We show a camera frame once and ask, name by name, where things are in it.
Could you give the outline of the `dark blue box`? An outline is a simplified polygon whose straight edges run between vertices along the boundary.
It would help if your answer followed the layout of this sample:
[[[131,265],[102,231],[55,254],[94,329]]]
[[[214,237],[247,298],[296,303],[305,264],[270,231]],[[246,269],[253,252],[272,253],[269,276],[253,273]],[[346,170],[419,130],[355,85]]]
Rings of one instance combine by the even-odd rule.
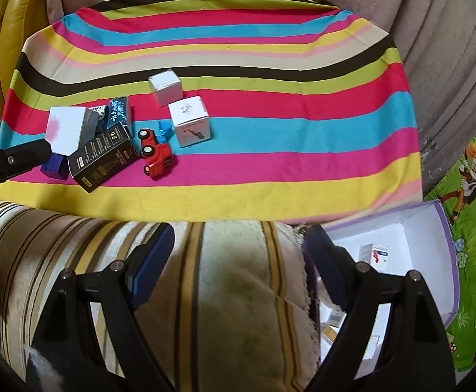
[[[48,178],[66,181],[69,177],[68,157],[52,153],[49,160],[40,167],[40,171]]]

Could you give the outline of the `large white square box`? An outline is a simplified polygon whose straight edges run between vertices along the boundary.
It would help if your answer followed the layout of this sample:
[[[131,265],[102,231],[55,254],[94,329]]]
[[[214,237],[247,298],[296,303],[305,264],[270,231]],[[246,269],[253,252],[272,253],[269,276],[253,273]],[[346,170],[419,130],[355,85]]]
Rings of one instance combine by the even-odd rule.
[[[69,156],[95,135],[99,114],[85,106],[53,106],[49,111],[45,139],[52,153]]]

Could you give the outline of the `gold and white medicine box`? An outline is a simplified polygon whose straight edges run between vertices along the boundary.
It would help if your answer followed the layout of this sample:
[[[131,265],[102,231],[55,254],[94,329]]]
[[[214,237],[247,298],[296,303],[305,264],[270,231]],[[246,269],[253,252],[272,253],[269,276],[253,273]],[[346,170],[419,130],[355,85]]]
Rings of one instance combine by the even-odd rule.
[[[330,326],[328,323],[322,323],[320,325],[320,331],[321,339],[329,345],[332,345],[335,342],[339,332],[337,327]]]

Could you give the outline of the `black DORMI box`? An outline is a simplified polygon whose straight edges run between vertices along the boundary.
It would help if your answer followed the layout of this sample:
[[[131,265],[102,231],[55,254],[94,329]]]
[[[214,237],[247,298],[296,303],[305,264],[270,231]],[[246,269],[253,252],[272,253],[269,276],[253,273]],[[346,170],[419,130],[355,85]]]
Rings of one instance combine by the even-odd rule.
[[[68,156],[70,176],[93,192],[139,159],[127,126],[117,122]]]

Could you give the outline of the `white medicine box blue label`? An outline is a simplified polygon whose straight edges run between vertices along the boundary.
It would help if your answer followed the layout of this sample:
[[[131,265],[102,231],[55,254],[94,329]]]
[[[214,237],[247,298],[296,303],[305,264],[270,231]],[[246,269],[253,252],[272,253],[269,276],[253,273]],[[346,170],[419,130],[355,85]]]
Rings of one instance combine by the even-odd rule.
[[[385,246],[369,243],[359,249],[359,259],[365,261],[378,272],[386,272],[389,252]]]

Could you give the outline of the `purple storage box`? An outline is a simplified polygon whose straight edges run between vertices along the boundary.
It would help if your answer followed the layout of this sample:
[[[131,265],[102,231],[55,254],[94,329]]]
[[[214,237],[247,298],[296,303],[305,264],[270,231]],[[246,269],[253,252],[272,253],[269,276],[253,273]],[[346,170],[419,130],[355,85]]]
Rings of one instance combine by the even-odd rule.
[[[387,271],[379,273],[403,276],[411,270],[420,272],[435,300],[446,333],[458,309],[459,275],[455,266],[456,255],[448,221],[439,203],[408,205],[335,227],[323,228],[332,242],[344,248],[356,262],[361,261],[358,256],[361,246],[375,243],[387,247]],[[320,325],[328,323],[337,327],[340,332],[346,314],[340,306],[332,302],[318,271],[304,251],[304,245],[303,252],[309,275],[310,295],[315,302],[312,317],[320,335],[321,365],[332,345],[321,339]],[[389,312],[389,304],[378,308],[372,335],[356,373],[358,377],[373,372],[376,366]]]

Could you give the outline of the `teal holographic box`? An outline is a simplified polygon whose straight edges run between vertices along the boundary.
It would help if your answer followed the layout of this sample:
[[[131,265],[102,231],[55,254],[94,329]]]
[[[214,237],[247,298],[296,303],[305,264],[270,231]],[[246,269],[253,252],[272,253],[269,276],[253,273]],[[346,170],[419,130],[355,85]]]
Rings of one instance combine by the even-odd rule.
[[[106,105],[101,105],[99,113],[99,125],[102,130],[108,130],[116,123],[121,123],[128,130],[132,128],[132,108],[127,96],[111,99]]]

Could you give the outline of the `red toy truck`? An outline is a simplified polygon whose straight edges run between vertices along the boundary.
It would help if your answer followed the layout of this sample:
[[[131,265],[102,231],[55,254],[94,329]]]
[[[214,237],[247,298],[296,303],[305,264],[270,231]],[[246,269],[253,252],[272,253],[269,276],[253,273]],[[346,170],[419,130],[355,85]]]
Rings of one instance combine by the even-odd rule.
[[[144,174],[152,180],[158,180],[168,174],[173,165],[173,154],[168,143],[160,143],[155,131],[141,128],[138,131],[140,156],[144,159]]]

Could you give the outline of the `white cube box with drawing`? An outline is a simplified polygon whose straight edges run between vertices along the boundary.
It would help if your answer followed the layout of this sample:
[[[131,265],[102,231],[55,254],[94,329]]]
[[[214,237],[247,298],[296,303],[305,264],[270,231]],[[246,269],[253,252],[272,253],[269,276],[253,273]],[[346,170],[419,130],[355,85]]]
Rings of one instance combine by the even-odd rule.
[[[192,96],[168,105],[178,145],[181,148],[211,138],[209,114],[200,96]]]

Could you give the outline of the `green cartoon play mat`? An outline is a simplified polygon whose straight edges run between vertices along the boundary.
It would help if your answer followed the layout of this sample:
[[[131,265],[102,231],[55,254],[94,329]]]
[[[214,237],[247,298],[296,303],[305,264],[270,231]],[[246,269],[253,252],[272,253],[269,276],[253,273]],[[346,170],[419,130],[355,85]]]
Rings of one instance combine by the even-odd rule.
[[[439,200],[450,226],[459,274],[459,305],[447,328],[455,369],[476,365],[476,137],[427,194]]]

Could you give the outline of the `striped beige sofa cushion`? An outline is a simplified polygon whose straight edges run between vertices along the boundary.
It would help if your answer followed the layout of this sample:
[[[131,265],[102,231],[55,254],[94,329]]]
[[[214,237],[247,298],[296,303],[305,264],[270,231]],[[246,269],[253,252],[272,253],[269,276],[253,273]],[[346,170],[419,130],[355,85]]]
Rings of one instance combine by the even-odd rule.
[[[284,223],[177,222],[175,245],[136,318],[182,391],[301,391],[319,336],[301,238]],[[80,218],[0,202],[0,353],[19,375],[57,275],[96,272],[155,223]]]

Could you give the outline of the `blue toy piece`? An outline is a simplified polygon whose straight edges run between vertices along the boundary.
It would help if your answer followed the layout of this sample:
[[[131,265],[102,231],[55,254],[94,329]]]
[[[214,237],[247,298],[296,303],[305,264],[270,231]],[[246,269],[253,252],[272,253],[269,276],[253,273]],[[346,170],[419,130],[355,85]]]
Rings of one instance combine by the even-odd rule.
[[[174,135],[173,126],[168,121],[159,121],[156,138],[159,143],[166,143]]]

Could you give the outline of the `small white cube box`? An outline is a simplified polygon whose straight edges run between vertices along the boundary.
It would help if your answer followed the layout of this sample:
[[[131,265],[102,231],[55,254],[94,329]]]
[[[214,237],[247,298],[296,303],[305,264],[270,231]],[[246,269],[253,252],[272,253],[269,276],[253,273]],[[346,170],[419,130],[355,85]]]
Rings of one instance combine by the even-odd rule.
[[[172,70],[151,75],[148,82],[159,106],[167,106],[183,98],[181,80]]]

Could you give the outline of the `colourful striped cloth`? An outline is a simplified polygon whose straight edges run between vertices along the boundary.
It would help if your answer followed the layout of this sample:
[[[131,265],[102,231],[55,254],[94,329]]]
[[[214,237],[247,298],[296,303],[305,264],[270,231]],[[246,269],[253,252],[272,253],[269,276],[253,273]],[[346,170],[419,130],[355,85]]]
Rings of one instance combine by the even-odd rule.
[[[109,0],[24,44],[0,147],[43,136],[54,106],[127,97],[136,128],[170,117],[149,78],[172,70],[211,137],[174,146],[154,181],[136,162],[87,193],[33,170],[0,200],[126,221],[329,221],[422,195],[412,95],[392,37],[311,0]]]

